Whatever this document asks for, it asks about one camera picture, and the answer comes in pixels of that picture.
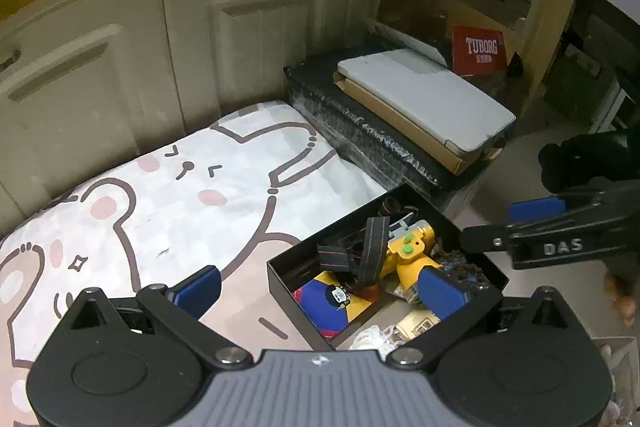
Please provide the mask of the yellow headlamp with striped strap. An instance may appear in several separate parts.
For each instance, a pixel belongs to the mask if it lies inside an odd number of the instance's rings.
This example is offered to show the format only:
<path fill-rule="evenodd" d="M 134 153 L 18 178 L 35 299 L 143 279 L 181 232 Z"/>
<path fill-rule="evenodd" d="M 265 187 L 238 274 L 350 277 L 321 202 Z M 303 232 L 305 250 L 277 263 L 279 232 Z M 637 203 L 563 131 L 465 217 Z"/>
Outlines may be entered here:
<path fill-rule="evenodd" d="M 364 228 L 317 245 L 319 265 L 331 271 L 349 289 L 378 285 L 396 273 L 402 295 L 416 303 L 418 276 L 425 267 L 439 269 L 431 258 L 435 232 L 425 220 L 409 225 L 407 219 L 390 223 L 390 217 L 369 218 Z"/>

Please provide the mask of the red yellow blue card box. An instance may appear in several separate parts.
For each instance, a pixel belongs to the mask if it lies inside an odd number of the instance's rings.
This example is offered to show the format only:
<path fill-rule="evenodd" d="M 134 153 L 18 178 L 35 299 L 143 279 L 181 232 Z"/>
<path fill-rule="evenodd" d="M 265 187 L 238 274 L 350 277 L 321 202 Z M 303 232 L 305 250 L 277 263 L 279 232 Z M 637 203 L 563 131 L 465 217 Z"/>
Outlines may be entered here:
<path fill-rule="evenodd" d="M 323 271 L 293 291 L 296 303 L 326 339 L 333 339 L 378 302 L 378 286 L 348 289 L 331 271 Z"/>

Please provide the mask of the small brown printed box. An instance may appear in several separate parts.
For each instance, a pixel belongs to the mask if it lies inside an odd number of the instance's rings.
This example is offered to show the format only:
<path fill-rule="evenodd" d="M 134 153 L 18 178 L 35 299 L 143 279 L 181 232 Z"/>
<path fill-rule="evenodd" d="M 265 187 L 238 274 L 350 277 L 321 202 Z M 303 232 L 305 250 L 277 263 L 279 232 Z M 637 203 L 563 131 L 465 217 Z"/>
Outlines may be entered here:
<path fill-rule="evenodd" d="M 439 318 L 427 309 L 414 309 L 400 320 L 393 329 L 392 340 L 396 347 L 419 337 L 440 322 Z"/>

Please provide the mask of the blue white floral pouch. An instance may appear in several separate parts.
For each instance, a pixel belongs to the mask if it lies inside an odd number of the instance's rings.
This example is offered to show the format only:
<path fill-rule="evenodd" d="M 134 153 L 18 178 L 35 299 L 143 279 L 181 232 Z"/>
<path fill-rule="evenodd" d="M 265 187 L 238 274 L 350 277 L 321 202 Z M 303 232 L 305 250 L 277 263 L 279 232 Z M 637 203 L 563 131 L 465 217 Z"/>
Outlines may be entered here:
<path fill-rule="evenodd" d="M 436 245 L 431 251 L 431 258 L 439 265 L 439 270 L 460 283 L 470 285 L 486 285 L 484 272 L 474 263 L 467 262 L 460 251 L 444 251 Z"/>

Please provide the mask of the white crumpled plastic bag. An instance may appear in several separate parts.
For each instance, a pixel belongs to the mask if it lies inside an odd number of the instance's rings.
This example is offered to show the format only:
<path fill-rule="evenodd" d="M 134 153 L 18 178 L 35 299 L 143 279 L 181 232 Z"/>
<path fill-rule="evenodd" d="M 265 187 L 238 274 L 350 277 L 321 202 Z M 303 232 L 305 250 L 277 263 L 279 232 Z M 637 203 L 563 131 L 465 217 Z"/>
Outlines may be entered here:
<path fill-rule="evenodd" d="M 375 350 L 382 357 L 386 357 L 396 348 L 394 334 L 394 326 L 388 326 L 386 329 L 380 329 L 378 325 L 370 326 L 356 335 L 349 350 Z"/>

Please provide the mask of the bear print bed sheet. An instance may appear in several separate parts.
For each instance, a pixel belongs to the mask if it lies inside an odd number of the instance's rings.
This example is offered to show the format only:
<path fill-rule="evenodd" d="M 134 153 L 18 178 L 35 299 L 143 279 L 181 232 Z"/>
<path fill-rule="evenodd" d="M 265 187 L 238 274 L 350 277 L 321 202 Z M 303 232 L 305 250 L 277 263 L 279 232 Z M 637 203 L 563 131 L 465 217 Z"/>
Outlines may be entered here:
<path fill-rule="evenodd" d="M 1 421 L 31 426 L 26 377 L 78 294 L 129 297 L 215 265 L 204 322 L 250 352 L 306 349 L 267 262 L 383 193 L 288 104 L 248 106 L 75 187 L 1 242 Z"/>

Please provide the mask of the white foam board carton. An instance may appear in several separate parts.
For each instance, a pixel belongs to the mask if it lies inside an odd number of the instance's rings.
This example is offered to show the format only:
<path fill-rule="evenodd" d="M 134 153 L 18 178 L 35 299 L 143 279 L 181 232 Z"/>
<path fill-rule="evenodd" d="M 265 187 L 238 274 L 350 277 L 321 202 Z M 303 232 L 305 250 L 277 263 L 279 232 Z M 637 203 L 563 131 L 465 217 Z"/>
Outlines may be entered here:
<path fill-rule="evenodd" d="M 343 60 L 335 83 L 455 176 L 515 121 L 494 98 L 410 49 Z"/>

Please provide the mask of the black wrapped flat case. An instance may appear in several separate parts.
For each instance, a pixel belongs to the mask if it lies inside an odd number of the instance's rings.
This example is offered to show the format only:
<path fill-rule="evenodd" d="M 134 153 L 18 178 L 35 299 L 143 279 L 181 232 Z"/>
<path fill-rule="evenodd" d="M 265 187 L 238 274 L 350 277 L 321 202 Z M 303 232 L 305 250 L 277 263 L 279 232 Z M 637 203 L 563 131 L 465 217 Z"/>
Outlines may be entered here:
<path fill-rule="evenodd" d="M 465 202 L 485 170 L 492 149 L 465 172 L 455 176 L 422 148 L 387 124 L 335 83 L 337 64 L 348 58 L 375 54 L 355 48 L 306 58 L 285 67 L 291 104 L 347 159 L 385 188 L 407 183 L 439 209 Z"/>

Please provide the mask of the red Tuborg box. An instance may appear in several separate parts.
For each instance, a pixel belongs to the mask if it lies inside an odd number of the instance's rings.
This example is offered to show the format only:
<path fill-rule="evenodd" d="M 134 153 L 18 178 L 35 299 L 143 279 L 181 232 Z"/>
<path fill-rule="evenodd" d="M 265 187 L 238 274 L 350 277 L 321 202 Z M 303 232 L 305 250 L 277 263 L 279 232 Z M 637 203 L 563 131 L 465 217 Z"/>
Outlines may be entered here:
<path fill-rule="evenodd" d="M 506 46 L 500 30 L 454 25 L 451 45 L 451 69 L 459 76 L 485 76 L 506 70 Z"/>

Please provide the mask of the white cabinet row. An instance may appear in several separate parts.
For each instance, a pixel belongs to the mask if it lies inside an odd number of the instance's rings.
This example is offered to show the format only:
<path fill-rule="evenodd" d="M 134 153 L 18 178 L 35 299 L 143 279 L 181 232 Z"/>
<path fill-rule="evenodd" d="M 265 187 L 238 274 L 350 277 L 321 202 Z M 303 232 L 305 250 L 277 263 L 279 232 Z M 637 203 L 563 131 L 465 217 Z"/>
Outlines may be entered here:
<path fill-rule="evenodd" d="M 506 26 L 532 0 L 456 0 Z M 360 43 L 382 0 L 39 0 L 1 20 L 1 228 Z"/>

